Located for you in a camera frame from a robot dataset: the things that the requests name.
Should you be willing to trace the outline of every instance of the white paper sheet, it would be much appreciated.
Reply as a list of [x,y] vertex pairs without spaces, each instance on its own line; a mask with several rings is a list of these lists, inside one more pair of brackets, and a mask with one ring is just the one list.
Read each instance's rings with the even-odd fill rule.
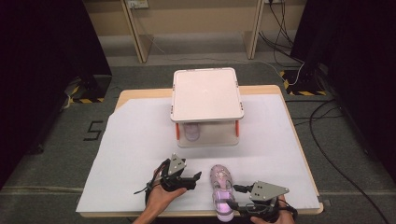
[[[226,166],[237,185],[254,181],[290,189],[285,197],[297,209],[319,209],[318,197],[282,98],[276,94],[242,95],[245,116],[234,147],[177,146],[170,120],[170,98],[133,99],[110,116],[77,212],[125,213],[145,208],[143,189],[154,169],[176,153],[187,160],[182,177],[202,171],[195,190],[177,198],[166,211],[211,211],[210,168]],[[235,192],[239,203],[248,194]]]

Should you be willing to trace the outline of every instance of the black curtain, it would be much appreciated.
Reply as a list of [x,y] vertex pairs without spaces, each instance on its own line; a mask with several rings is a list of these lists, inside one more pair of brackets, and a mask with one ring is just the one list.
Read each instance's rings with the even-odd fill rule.
[[313,69],[328,66],[332,93],[361,145],[394,181],[395,8],[394,1],[308,0],[291,51]]
[[109,75],[89,15],[80,0],[0,1],[0,188],[22,156],[45,139],[80,78]]

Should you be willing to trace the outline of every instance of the white plastic lid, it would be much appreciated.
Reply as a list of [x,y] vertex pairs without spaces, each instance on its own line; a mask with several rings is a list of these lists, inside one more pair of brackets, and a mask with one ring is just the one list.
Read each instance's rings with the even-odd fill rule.
[[242,117],[244,117],[244,110],[233,68],[175,72],[172,121],[221,121],[237,120]]

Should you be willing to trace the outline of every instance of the gray carpet floor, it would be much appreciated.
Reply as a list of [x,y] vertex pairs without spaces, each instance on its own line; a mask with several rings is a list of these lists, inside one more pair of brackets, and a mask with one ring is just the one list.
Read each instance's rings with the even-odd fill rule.
[[[0,223],[130,223],[127,217],[85,218],[76,213],[108,116],[114,111],[120,93],[131,89],[171,88],[176,70],[225,66],[235,69],[240,85],[271,84],[283,91],[324,204],[321,214],[301,215],[297,223],[385,223],[348,179],[364,190],[389,223],[396,223],[396,185],[381,163],[366,155],[343,108],[331,102],[315,115],[323,116],[312,124],[321,151],[310,131],[308,118],[323,103],[318,101],[331,100],[332,95],[328,92],[324,96],[288,95],[274,68],[264,63],[112,67],[113,78],[105,100],[97,104],[71,104],[51,127],[43,143],[44,152],[22,159],[0,191]],[[100,131],[99,135],[88,133],[90,125]],[[156,220],[156,223],[203,222],[221,223],[215,217]],[[232,223],[248,222],[239,217]]]

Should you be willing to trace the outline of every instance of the black cable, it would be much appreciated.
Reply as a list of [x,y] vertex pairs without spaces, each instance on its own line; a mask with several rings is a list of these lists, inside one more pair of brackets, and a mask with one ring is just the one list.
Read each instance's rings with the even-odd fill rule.
[[289,41],[289,44],[292,43],[291,39],[289,38],[288,32],[286,31],[286,27],[283,28],[283,24],[286,25],[286,23],[285,23],[285,7],[284,7],[284,5],[282,4],[282,22],[279,22],[279,19],[277,18],[277,15],[275,14],[275,12],[274,12],[274,10],[272,8],[272,4],[270,4],[270,9],[271,9],[271,12],[273,13],[273,15],[274,15],[274,17],[276,19],[277,24],[280,27],[279,32]]
[[[324,113],[323,115],[321,115],[320,117],[316,117],[316,118],[312,118],[312,119],[314,119],[313,121],[317,121],[317,120],[319,120],[319,119],[336,119],[336,118],[341,118],[341,117],[343,117],[342,115],[333,116],[333,117],[325,117],[325,116],[326,116],[327,114],[329,114],[331,111],[333,111],[334,109],[338,109],[338,108],[339,108],[339,106],[334,107],[334,108],[331,108],[331,109],[329,109],[328,111],[326,111],[326,113]],[[292,118],[292,119],[311,119],[311,117],[309,117],[309,118]],[[294,127],[297,126],[297,125],[301,125],[301,124],[305,124],[305,123],[309,123],[309,122],[310,122],[310,120],[309,120],[309,121],[300,122],[300,123],[296,123],[296,124],[294,124]]]
[[[261,31],[261,32],[259,33],[259,35],[262,37],[262,40],[264,40],[265,43],[267,43],[268,45],[270,45],[271,48],[275,48],[275,47],[276,47],[276,44],[275,44],[274,42],[272,42],[270,39],[268,39],[268,38],[265,36],[265,34],[264,34],[263,31]],[[277,44],[277,45],[280,46],[280,47],[282,47],[282,48],[285,48],[285,49],[291,49],[291,47],[288,47],[288,46],[284,46],[284,45],[281,45],[281,44]]]
[[[326,103],[326,102],[328,102],[328,101],[329,101],[329,100],[286,100],[285,103]],[[315,119],[315,120],[317,120],[317,119],[337,119],[337,118],[343,117],[342,115],[341,115],[341,116],[324,117],[324,115],[322,115],[322,116],[320,116],[320,117],[314,117],[314,119]],[[291,119],[310,119],[310,117],[294,117],[294,118],[291,118]],[[301,123],[296,123],[296,124],[294,124],[294,127],[297,126],[297,125],[301,125],[301,124],[308,123],[308,122],[309,122],[309,121],[304,121],[304,122],[301,122]]]
[[286,19],[285,19],[285,14],[286,14],[286,3],[284,0],[281,1],[282,2],[282,24],[285,27],[285,34],[288,37],[289,40],[289,45],[291,47],[293,47],[294,42],[290,39],[289,35],[288,35],[288,29],[286,28]]
[[278,49],[277,48],[277,40],[279,39],[279,36],[280,36],[280,34],[282,33],[281,32],[282,31],[282,27],[280,27],[280,29],[279,29],[279,32],[277,33],[277,36],[276,36],[276,41],[275,41],[275,46],[273,47],[273,55],[274,55],[274,60],[275,60],[275,62],[277,63],[277,64],[279,64],[280,66],[284,66],[284,65],[282,65],[281,63],[279,63],[278,61],[277,61],[277,59],[276,59],[276,54],[275,54],[275,50],[277,49],[277,51],[279,51],[279,52],[283,52],[283,54],[284,55],[288,55],[288,57],[290,57],[291,59],[292,59],[292,57],[291,56],[289,56],[289,54],[287,54],[286,52],[284,52],[283,50],[281,51],[280,49]]
[[322,105],[318,106],[318,108],[316,108],[314,110],[314,112],[312,112],[311,117],[309,119],[309,130],[311,132],[312,137],[314,138],[314,141],[317,145],[317,147],[319,148],[320,152],[323,154],[323,156],[326,158],[326,160],[329,162],[329,164],[341,175],[343,176],[350,184],[353,185],[353,187],[355,187],[369,202],[370,204],[375,208],[375,210],[378,212],[378,214],[383,218],[383,220],[385,221],[385,223],[389,224],[387,218],[384,216],[384,214],[381,212],[381,210],[378,208],[378,206],[373,202],[373,200],[355,183],[353,182],[347,175],[345,175],[331,160],[330,158],[327,156],[326,152],[323,150],[323,148],[320,146],[320,144],[318,143],[318,139],[315,137],[313,128],[312,128],[312,118],[314,117],[314,115],[326,104],[333,102],[334,100],[330,100],[326,103],[323,103]]
[[[287,56],[287,57],[293,59],[293,60],[296,61],[297,63],[303,63],[301,60],[296,59],[296,58],[294,58],[294,57],[291,57],[288,53],[286,53],[285,51],[283,51],[283,49],[278,48],[278,47],[276,46],[277,44],[271,42],[267,37],[265,37],[264,34],[259,33],[259,35],[260,35],[260,37],[262,38],[262,40],[263,40],[270,48],[272,48],[273,50],[276,50],[276,51],[278,51],[279,53],[281,53],[281,54],[283,54],[283,55],[285,55],[285,56]],[[276,63],[279,64],[279,65],[282,66],[282,67],[300,67],[300,66],[285,66],[285,65],[283,65],[283,64],[280,64],[280,63],[277,61],[275,55],[274,55],[274,59],[275,59]]]

